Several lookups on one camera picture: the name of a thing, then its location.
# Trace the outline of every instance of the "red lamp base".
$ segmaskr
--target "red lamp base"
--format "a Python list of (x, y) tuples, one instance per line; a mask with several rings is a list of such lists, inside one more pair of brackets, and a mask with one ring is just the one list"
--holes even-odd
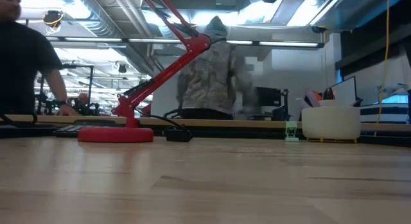
[(149, 128), (84, 127), (78, 132), (78, 141), (135, 143), (154, 141), (154, 131)]

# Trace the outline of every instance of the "man in black t-shirt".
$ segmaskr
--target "man in black t-shirt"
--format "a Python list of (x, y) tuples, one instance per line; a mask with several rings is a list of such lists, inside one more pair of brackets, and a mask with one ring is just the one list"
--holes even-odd
[(20, 0), (0, 0), (0, 114), (31, 114), (34, 111), (34, 79), (40, 71), (62, 115), (76, 116), (67, 105), (67, 92), (55, 50), (39, 32), (16, 22)]

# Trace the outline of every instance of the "black t-shirt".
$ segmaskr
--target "black t-shirt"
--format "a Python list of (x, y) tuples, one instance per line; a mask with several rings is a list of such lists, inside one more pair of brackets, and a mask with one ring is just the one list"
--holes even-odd
[(39, 32), (16, 22), (0, 22), (0, 113), (34, 111), (34, 79), (61, 69), (53, 46)]

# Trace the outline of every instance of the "red lamp arm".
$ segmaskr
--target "red lamp arm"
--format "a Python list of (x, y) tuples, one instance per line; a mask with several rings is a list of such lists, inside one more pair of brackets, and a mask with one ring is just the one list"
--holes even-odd
[[(144, 0), (155, 12), (158, 10), (152, 0)], [(184, 66), (194, 60), (199, 54), (209, 49), (210, 38), (207, 35), (198, 33), (195, 31), (187, 21), (181, 16), (181, 14), (170, 4), (169, 0), (162, 0), (163, 3), (171, 10), (171, 12), (181, 21), (183, 28), (186, 31), (190, 31), (190, 39), (185, 39), (177, 27), (168, 22), (165, 16), (159, 17), (169, 27), (169, 29), (177, 36), (177, 38), (185, 45), (187, 53), (182, 55), (178, 60), (172, 63), (164, 71), (152, 78), (149, 82), (137, 86), (134, 89), (130, 89), (125, 92), (125, 95), (119, 95), (119, 106), (112, 110), (115, 115), (134, 118), (134, 109), (140, 104), (147, 96), (158, 89), (162, 84), (179, 72)]]

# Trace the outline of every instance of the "camouflage hoodie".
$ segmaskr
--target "camouflage hoodie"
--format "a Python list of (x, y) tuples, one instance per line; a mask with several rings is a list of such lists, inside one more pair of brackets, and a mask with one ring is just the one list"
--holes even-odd
[(243, 93), (244, 104), (253, 106), (256, 96), (251, 75), (236, 46), (225, 41), (227, 30), (221, 20), (215, 17), (204, 33), (211, 38), (212, 45), (181, 70), (177, 85), (179, 105), (233, 114), (236, 90), (239, 90)]

